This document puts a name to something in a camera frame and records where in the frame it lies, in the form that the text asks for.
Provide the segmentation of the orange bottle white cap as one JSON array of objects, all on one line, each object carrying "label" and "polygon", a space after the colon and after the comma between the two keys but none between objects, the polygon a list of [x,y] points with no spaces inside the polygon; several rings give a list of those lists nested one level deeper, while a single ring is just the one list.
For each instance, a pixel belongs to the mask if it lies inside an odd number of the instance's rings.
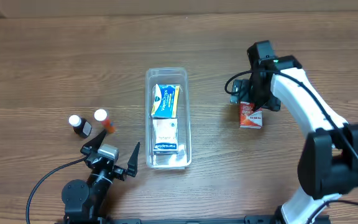
[{"label": "orange bottle white cap", "polygon": [[95,120],[99,121],[103,125],[104,129],[108,133],[115,132],[115,127],[113,125],[113,122],[110,120],[106,110],[104,110],[104,109],[96,110],[94,112],[94,118],[95,118]]}]

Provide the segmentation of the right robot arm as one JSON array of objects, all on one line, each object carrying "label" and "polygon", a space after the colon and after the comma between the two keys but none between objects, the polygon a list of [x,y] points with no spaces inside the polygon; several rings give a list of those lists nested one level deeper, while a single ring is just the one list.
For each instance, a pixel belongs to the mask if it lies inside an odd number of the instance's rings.
[{"label": "right robot arm", "polygon": [[225,91],[239,105],[243,128],[260,128],[262,111],[286,107],[305,137],[297,167],[300,186],[272,215],[245,223],[329,223],[323,210],[358,188],[358,123],[348,123],[322,99],[292,55],[278,57],[267,40],[247,49],[250,69],[231,77]]}]

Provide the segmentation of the red medicine box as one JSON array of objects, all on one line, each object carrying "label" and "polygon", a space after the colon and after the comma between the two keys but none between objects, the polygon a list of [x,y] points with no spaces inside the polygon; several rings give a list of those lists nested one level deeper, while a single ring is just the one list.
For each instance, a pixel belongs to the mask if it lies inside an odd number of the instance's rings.
[{"label": "red medicine box", "polygon": [[262,108],[253,111],[254,104],[245,101],[239,105],[239,127],[260,129],[262,124]]}]

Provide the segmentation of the clear plastic container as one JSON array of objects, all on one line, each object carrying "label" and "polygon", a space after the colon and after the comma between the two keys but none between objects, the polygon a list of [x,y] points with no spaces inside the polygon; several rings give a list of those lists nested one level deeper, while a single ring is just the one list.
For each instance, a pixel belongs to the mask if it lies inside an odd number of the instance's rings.
[{"label": "clear plastic container", "polygon": [[[154,86],[156,84],[180,85],[177,119],[178,153],[154,154],[154,119],[151,117]],[[145,75],[145,136],[146,164],[154,169],[183,169],[191,164],[191,121],[188,91],[188,75],[184,68],[151,68]]]}]

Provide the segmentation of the dark bottle white cap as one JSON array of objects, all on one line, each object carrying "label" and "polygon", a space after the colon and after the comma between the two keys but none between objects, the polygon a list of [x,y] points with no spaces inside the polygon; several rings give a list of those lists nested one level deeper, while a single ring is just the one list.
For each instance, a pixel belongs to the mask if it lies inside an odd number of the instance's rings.
[{"label": "dark bottle white cap", "polygon": [[69,117],[68,122],[79,137],[86,139],[91,134],[92,126],[85,118],[73,114]]}]

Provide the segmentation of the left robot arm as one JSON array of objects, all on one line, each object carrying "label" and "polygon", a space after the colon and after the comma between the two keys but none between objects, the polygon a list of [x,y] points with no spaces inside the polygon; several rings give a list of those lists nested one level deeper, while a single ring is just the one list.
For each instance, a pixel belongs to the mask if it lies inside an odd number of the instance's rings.
[{"label": "left robot arm", "polygon": [[64,186],[64,223],[111,223],[107,216],[100,213],[100,209],[113,180],[124,181],[128,176],[135,177],[137,174],[140,143],[136,144],[125,169],[116,164],[119,149],[103,143],[106,135],[107,131],[100,132],[80,149],[91,173],[88,180],[76,179]]}]

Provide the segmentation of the blue yellow VapoDrops box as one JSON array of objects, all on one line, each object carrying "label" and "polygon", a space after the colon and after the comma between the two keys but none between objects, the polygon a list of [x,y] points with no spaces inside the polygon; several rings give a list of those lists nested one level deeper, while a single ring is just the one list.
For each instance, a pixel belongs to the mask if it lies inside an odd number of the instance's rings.
[{"label": "blue yellow VapoDrops box", "polygon": [[154,86],[151,117],[176,118],[179,92],[180,85],[156,84]]}]

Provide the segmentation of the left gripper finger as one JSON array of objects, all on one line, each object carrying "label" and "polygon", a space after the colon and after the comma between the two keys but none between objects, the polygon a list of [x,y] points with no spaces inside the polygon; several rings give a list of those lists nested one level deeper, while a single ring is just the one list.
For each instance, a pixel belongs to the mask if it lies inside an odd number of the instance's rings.
[{"label": "left gripper finger", "polygon": [[138,170],[138,156],[139,156],[140,142],[138,142],[132,152],[132,155],[127,163],[127,175],[135,177]]},{"label": "left gripper finger", "polygon": [[96,137],[85,143],[80,149],[80,152],[84,155],[90,155],[93,152],[97,152],[98,149],[101,147],[106,135],[106,130],[101,131]]}]

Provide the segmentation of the white Hansaplast box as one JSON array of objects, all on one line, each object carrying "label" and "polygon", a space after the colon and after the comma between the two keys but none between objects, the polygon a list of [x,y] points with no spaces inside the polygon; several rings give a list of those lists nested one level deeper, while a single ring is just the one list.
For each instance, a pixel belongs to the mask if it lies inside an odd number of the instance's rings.
[{"label": "white Hansaplast box", "polygon": [[154,154],[178,153],[177,119],[154,119],[155,133]]}]

